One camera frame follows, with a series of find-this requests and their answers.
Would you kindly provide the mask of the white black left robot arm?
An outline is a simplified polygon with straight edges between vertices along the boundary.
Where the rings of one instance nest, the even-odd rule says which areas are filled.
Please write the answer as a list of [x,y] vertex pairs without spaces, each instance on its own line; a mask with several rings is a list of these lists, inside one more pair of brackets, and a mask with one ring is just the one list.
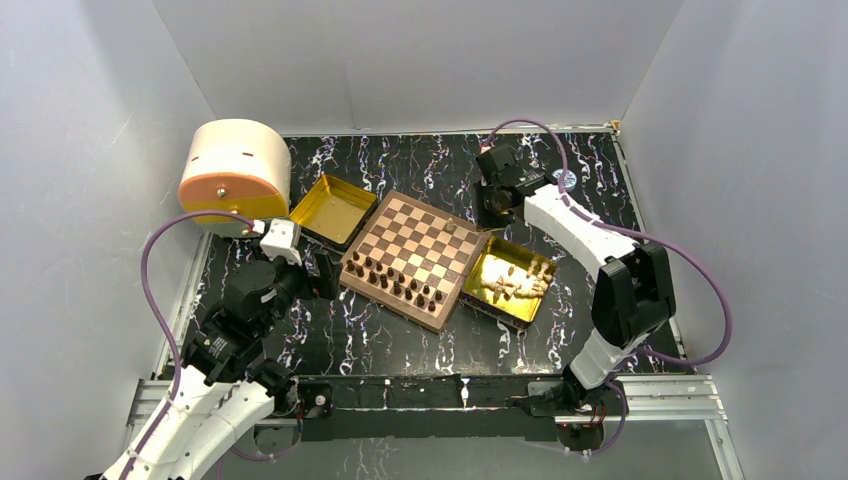
[[297,376],[262,352],[297,301],[337,296],[340,265],[323,250],[313,261],[317,275],[261,254],[230,275],[163,399],[101,478],[199,479],[257,422],[271,415],[302,419],[306,401]]

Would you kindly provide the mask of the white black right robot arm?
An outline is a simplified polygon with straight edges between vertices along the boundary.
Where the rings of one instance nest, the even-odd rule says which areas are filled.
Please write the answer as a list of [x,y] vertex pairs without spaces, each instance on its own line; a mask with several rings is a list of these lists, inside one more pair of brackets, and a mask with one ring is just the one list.
[[476,216],[494,229],[518,217],[556,240],[591,275],[593,329],[564,369],[565,405],[590,413],[614,368],[677,310],[667,250],[612,231],[572,200],[559,178],[522,167],[507,147],[477,155]]

